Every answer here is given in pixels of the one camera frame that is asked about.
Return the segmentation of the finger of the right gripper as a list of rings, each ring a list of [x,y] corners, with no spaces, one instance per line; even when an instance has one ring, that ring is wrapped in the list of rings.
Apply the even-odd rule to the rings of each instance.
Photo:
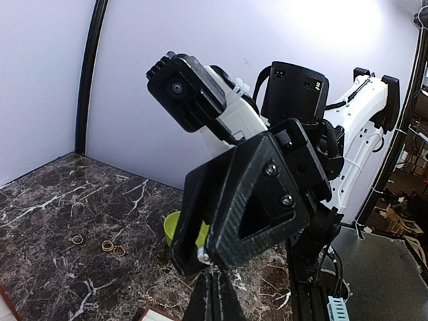
[[[237,180],[232,173],[236,152],[232,148],[185,177],[183,206],[170,249],[173,265],[184,276],[204,269],[196,245],[202,222],[218,225],[236,194]]]

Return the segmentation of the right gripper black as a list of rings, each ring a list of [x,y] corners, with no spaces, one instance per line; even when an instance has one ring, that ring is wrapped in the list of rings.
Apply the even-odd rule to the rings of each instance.
[[[323,202],[332,200],[330,182],[344,166],[343,127],[289,118],[269,131],[273,136],[258,134],[229,151],[205,244],[223,270],[245,264],[302,229],[294,253],[315,261],[340,231],[343,214]]]

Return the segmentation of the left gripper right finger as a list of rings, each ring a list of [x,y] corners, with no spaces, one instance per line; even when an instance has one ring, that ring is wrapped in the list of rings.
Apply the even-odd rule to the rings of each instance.
[[[213,319],[245,321],[245,315],[227,273],[213,270]]]

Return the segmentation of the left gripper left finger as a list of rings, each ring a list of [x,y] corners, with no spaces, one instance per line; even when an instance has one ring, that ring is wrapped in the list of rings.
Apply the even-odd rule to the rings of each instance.
[[[214,321],[216,316],[217,289],[214,273],[204,272],[197,278],[182,321]]]

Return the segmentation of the pearl stud earring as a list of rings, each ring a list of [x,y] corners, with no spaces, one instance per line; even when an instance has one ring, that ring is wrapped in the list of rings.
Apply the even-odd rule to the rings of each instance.
[[[207,252],[205,251],[204,247],[199,247],[197,249],[197,259],[199,262],[205,265],[211,265],[211,259]]]

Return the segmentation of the beige jewelry tray insert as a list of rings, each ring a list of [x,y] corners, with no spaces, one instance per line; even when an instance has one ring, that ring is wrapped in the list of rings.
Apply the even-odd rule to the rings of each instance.
[[[180,318],[167,314],[155,307],[147,307],[135,314],[132,321],[181,321]]]

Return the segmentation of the brown leather jewelry box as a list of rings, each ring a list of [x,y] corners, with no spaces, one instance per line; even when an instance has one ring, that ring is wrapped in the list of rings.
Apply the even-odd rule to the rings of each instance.
[[[11,311],[11,313],[14,315],[14,318],[17,321],[22,321],[21,316],[18,314],[17,310],[15,309],[14,305],[12,304],[11,300],[9,299],[8,295],[6,294],[2,286],[0,286],[0,292],[1,292],[1,297],[3,301],[5,302],[6,306]]]

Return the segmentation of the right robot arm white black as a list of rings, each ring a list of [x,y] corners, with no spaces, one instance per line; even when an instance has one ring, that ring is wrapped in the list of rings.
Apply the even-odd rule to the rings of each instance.
[[[186,176],[175,267],[188,276],[208,265],[232,270],[291,237],[297,256],[315,262],[338,235],[370,155],[395,127],[398,79],[357,68],[352,86],[328,105],[322,74],[274,62],[258,78],[267,88],[257,114],[223,70],[207,70],[227,92],[223,119],[242,140],[228,144],[200,130],[211,159]]]

